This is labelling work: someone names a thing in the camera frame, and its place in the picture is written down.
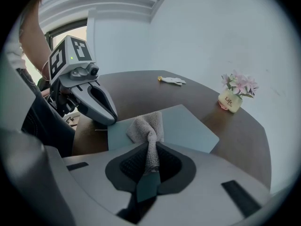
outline black slot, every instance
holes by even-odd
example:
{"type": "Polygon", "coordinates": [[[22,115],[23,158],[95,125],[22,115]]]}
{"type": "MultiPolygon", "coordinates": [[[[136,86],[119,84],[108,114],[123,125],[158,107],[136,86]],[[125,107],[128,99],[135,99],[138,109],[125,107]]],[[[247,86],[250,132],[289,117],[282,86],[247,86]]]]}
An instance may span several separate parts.
{"type": "Polygon", "coordinates": [[[77,85],[76,86],[80,91],[83,91],[83,89],[79,86],[79,85],[77,85]]]}
{"type": "Polygon", "coordinates": [[[86,162],[79,162],[79,163],[75,163],[75,164],[72,164],[72,165],[68,165],[67,169],[69,171],[72,171],[72,170],[83,168],[83,167],[86,167],[86,166],[89,166],[89,164],[86,163],[86,162]]]}
{"type": "Polygon", "coordinates": [[[255,199],[245,189],[243,189],[237,181],[232,180],[222,183],[222,187],[226,190],[245,218],[254,214],[261,208],[255,199]]]}

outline hand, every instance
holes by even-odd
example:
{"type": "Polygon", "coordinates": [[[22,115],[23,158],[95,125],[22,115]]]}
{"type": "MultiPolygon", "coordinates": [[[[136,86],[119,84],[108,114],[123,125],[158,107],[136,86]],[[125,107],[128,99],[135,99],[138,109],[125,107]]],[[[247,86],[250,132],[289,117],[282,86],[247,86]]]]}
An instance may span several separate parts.
{"type": "Polygon", "coordinates": [[[43,97],[45,97],[45,96],[49,95],[49,94],[50,94],[50,88],[48,88],[48,89],[46,89],[46,90],[43,90],[43,91],[41,91],[41,94],[42,94],[42,96],[43,96],[43,97]]]}
{"type": "Polygon", "coordinates": [[[60,87],[60,92],[61,92],[62,94],[68,95],[68,94],[70,94],[70,89],[69,89],[69,88],[66,88],[66,87],[64,87],[64,86],[61,85],[61,87],[60,87]]]}

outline cloth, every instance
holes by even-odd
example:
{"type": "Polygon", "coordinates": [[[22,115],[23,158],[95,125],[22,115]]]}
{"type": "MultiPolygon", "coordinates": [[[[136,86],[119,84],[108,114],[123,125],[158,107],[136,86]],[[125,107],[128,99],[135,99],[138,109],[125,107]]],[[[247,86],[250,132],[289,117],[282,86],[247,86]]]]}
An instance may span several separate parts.
{"type": "Polygon", "coordinates": [[[22,34],[20,27],[24,21],[24,15],[25,12],[16,20],[3,46],[4,53],[14,69],[26,69],[25,60],[22,59],[21,43],[19,42],[19,36],[22,34]]]}
{"type": "Polygon", "coordinates": [[[173,84],[176,84],[176,85],[186,84],[186,82],[181,80],[180,78],[171,78],[171,77],[164,78],[162,76],[158,77],[158,81],[164,81],[166,83],[173,83],[173,84]]]}
{"type": "Polygon", "coordinates": [[[144,173],[157,171],[160,162],[156,142],[164,141],[162,113],[158,111],[138,116],[127,129],[127,135],[134,143],[149,142],[144,173]]]}
{"type": "Polygon", "coordinates": [[[22,131],[37,137],[44,145],[58,149],[62,157],[71,156],[74,129],[69,126],[42,96],[26,69],[17,69],[36,98],[24,120],[22,131]]]}

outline round table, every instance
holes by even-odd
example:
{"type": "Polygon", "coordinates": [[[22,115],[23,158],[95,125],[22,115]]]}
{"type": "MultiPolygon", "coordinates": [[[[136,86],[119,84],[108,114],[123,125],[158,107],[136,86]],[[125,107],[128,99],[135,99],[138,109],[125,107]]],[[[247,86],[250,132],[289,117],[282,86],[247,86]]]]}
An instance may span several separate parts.
{"type": "MultiPolygon", "coordinates": [[[[167,71],[132,71],[101,75],[98,82],[110,93],[118,120],[184,105],[204,123],[220,141],[212,150],[239,167],[268,189],[271,184],[269,144],[263,126],[244,109],[235,114],[220,108],[214,90],[167,71]],[[178,86],[158,81],[158,76],[178,77],[187,84],[178,86]]],[[[73,155],[108,150],[106,131],[95,131],[99,125],[80,115],[75,132],[73,155]]]]}

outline window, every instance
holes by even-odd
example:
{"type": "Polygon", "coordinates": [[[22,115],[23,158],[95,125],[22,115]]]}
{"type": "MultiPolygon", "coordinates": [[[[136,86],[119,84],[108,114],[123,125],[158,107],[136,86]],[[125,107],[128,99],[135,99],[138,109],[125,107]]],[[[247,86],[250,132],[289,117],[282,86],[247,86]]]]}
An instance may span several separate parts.
{"type": "Polygon", "coordinates": [[[82,40],[87,40],[87,26],[76,28],[69,30],[67,32],[63,32],[55,37],[52,38],[52,46],[53,49],[66,37],[66,35],[71,35],[74,37],[77,37],[82,40]]]}
{"type": "Polygon", "coordinates": [[[53,50],[66,35],[87,40],[87,19],[63,25],[46,33],[45,36],[50,49],[53,50]]]}

